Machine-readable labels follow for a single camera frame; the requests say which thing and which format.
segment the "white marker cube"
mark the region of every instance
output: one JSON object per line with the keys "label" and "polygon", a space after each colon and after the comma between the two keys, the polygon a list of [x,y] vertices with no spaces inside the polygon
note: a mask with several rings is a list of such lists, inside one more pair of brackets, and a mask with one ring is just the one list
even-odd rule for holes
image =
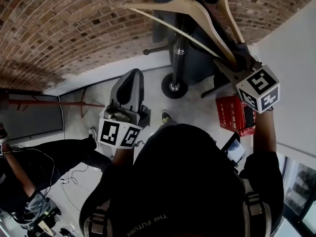
{"label": "white marker cube", "polygon": [[243,102],[258,113],[280,100],[280,82],[267,65],[236,85]]}
{"label": "white marker cube", "polygon": [[130,123],[101,118],[98,142],[114,148],[132,149],[141,130]]}

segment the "glass pane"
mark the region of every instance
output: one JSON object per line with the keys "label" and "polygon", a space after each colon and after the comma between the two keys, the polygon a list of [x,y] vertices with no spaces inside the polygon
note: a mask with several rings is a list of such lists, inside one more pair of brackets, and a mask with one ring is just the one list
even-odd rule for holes
{"label": "glass pane", "polygon": [[312,195],[311,188],[315,184],[316,171],[294,161],[290,172],[290,180],[285,190],[284,202],[297,215],[300,215],[307,199]]}
{"label": "glass pane", "polygon": [[313,232],[316,234],[316,204],[313,203],[310,207],[309,211],[307,212],[306,216],[303,219],[303,223]]}
{"label": "glass pane", "polygon": [[283,218],[283,221],[273,237],[301,237],[292,225]]}

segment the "gray panel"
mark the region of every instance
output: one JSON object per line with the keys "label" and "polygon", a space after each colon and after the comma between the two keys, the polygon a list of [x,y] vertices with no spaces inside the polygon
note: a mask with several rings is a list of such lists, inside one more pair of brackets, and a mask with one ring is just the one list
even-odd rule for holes
{"label": "gray panel", "polygon": [[[10,99],[34,100],[28,95],[9,95]],[[57,97],[36,96],[38,100],[58,101]],[[22,112],[25,105],[21,105],[17,112],[17,105],[10,105],[9,109],[0,115],[9,139],[43,134],[63,129],[59,105],[29,105]]]}

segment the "white baseboard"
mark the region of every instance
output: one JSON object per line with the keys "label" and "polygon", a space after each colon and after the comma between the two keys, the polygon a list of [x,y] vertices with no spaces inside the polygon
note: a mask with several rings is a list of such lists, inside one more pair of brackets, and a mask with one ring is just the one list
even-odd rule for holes
{"label": "white baseboard", "polygon": [[169,51],[161,51],[150,55],[141,55],[129,59],[112,62],[93,70],[72,76],[47,90],[46,95],[59,96],[67,92],[124,75],[132,69],[148,70],[170,66]]}

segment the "white sneaker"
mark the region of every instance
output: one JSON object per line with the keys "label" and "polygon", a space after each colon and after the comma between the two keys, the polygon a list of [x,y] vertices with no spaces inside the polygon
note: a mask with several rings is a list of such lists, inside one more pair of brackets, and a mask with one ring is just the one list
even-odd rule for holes
{"label": "white sneaker", "polygon": [[94,141],[95,141],[95,144],[97,145],[97,148],[99,147],[99,143],[98,143],[98,134],[97,134],[97,131],[91,127],[89,130],[88,130],[88,133],[92,135]]}

